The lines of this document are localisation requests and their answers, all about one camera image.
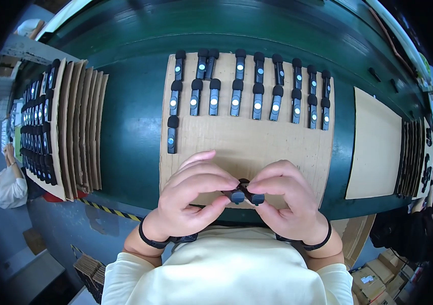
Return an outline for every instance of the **hand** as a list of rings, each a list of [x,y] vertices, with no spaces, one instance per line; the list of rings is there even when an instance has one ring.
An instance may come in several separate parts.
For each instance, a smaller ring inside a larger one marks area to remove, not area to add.
[[[211,162],[216,152],[203,151],[184,161],[167,181],[157,209],[144,220],[144,235],[154,241],[195,234],[214,222],[230,200],[222,195],[204,208],[190,206],[201,193],[233,190],[238,180]]]
[[[299,169],[288,160],[269,164],[250,181],[255,194],[283,195],[289,208],[277,210],[264,202],[255,207],[262,220],[284,238],[317,245],[328,234],[328,221],[318,212],[314,192]]]

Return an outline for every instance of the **finger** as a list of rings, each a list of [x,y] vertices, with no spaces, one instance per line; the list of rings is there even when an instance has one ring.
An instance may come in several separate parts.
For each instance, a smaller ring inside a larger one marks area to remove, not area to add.
[[[196,161],[204,161],[204,160],[211,160],[213,159],[213,157],[215,156],[216,151],[215,150],[208,150],[208,151],[202,151],[199,153],[195,153],[194,155],[192,155],[191,157],[189,157],[188,159],[186,159],[180,166],[179,168],[183,168],[186,165],[188,165],[189,163],[193,163]]]

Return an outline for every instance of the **worker's arm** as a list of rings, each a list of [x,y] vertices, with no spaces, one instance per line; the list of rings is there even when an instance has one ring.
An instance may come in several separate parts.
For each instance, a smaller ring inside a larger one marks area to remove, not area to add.
[[[45,24],[45,22],[43,20],[39,21],[37,23],[37,26],[33,30],[33,32],[30,34],[29,38],[30,39],[35,39],[35,37],[37,37],[38,33],[40,32],[40,30],[42,29],[42,27],[44,26],[44,24]]]

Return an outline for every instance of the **black foam windscreen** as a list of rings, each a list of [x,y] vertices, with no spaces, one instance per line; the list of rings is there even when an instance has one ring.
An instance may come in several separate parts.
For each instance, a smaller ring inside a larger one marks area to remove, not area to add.
[[[273,54],[273,56],[272,56],[272,62],[274,64],[276,64],[276,63],[282,63],[282,56],[279,55],[279,54]]]
[[[183,82],[182,81],[172,82],[171,91],[183,91]]]
[[[212,79],[210,81],[210,89],[220,89],[221,88],[221,82],[219,79]]]
[[[301,59],[293,58],[293,67],[301,68],[302,67]]]
[[[186,51],[184,51],[184,50],[177,50],[177,52],[176,52],[176,59],[186,59]]]
[[[198,57],[208,57],[208,49],[199,49]]]
[[[314,73],[316,74],[316,67],[312,64],[308,66],[308,74]]]
[[[203,81],[201,81],[200,79],[195,79],[191,83],[191,89],[192,90],[202,90],[203,89]]]
[[[245,58],[245,57],[247,57],[247,52],[245,52],[244,49],[237,49],[235,51],[235,57],[243,57],[243,58]]]
[[[321,78],[323,78],[323,79],[329,79],[330,77],[331,77],[330,71],[323,70],[323,72],[321,72]]]
[[[262,52],[256,52],[253,55],[253,61],[254,62],[263,62],[265,60],[266,60],[266,57],[264,56],[264,53],[262,53]]]
[[[261,84],[260,82],[256,82],[253,85],[252,92],[254,94],[264,94],[264,85]]]
[[[282,96],[282,95],[284,95],[284,89],[283,89],[281,86],[276,85],[276,86],[274,86],[274,88],[272,89],[272,95],[279,95],[279,96]]]
[[[330,100],[328,98],[322,98],[321,99],[321,106],[329,108],[330,107]]]
[[[177,116],[170,116],[167,120],[167,127],[177,128],[179,127],[179,118]]]
[[[208,54],[210,57],[214,57],[216,59],[220,58],[220,51],[218,51],[218,49],[210,49]]]
[[[316,99],[315,94],[308,95],[308,105],[314,105],[316,106],[318,104],[318,100]]]
[[[233,84],[232,84],[232,89],[242,91],[244,89],[244,81],[243,80],[234,80]]]
[[[291,98],[292,99],[298,99],[298,100],[300,100],[301,99],[301,90],[299,90],[299,89],[293,89],[291,91]]]

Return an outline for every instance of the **yellow black hazard stripe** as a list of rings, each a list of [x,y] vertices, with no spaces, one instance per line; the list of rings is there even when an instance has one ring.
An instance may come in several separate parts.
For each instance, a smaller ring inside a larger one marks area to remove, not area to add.
[[[99,205],[99,204],[95,204],[94,202],[87,201],[84,198],[79,198],[78,200],[81,201],[81,202],[83,202],[83,203],[85,203],[85,204],[87,204],[87,205],[95,207],[95,208],[97,208],[99,210],[103,210],[105,212],[108,212],[108,213],[111,213],[111,214],[115,214],[115,215],[118,215],[118,216],[122,216],[122,217],[125,217],[125,218],[129,218],[131,220],[135,220],[135,221],[138,221],[138,222],[140,221],[140,218],[137,217],[137,216],[135,216],[135,215],[128,214],[128,213],[125,213],[125,212],[120,212],[120,211],[117,211],[117,210],[113,210],[113,209],[110,209],[109,207],[105,207],[103,205]]]

